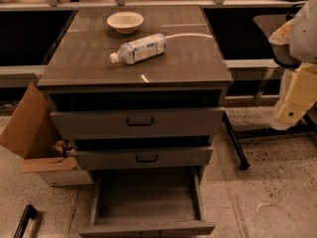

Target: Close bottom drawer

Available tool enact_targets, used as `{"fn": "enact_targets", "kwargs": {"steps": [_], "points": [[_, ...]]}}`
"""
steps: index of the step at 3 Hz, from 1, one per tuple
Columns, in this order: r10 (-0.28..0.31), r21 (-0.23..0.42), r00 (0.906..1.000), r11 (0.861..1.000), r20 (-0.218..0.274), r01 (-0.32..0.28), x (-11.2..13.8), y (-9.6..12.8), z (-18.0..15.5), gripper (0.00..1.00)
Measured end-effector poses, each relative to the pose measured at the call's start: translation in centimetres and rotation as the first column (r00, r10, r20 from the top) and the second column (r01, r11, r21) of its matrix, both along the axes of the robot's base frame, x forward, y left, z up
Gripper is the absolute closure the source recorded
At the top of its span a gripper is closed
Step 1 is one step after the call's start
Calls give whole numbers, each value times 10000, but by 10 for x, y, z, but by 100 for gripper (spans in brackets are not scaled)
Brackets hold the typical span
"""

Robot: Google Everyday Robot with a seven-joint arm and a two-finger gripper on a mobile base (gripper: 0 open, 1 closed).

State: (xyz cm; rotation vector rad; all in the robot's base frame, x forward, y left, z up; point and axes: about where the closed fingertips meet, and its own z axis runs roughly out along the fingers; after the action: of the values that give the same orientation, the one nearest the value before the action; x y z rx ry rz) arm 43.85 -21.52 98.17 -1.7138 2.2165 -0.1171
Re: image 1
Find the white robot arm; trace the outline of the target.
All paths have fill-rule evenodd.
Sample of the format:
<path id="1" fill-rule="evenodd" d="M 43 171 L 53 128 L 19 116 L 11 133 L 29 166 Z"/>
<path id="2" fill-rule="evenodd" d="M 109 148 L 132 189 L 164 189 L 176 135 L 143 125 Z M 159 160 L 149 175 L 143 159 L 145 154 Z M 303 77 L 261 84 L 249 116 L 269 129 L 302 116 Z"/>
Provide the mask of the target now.
<path id="1" fill-rule="evenodd" d="M 284 72 L 270 121 L 273 129 L 287 130 L 317 102 L 317 0 L 308 0 L 268 40 L 280 46 L 288 41 L 290 56 L 300 61 L 295 71 Z"/>

